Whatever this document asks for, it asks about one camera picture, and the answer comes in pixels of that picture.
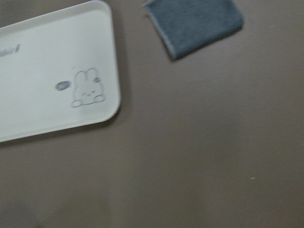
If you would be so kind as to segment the grey folded cloth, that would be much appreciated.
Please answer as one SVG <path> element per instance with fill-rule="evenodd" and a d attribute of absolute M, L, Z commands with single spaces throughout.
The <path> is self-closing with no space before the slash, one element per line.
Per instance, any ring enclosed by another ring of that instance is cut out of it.
<path fill-rule="evenodd" d="M 244 25 L 232 0 L 149 0 L 143 7 L 174 60 L 228 37 Z"/>

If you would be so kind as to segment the cream rabbit tray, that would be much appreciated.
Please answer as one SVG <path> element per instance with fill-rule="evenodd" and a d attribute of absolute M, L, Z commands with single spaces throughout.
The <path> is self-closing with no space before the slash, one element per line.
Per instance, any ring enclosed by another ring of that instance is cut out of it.
<path fill-rule="evenodd" d="M 120 101 L 112 12 L 104 1 L 1 28 L 2 142 L 107 121 Z"/>

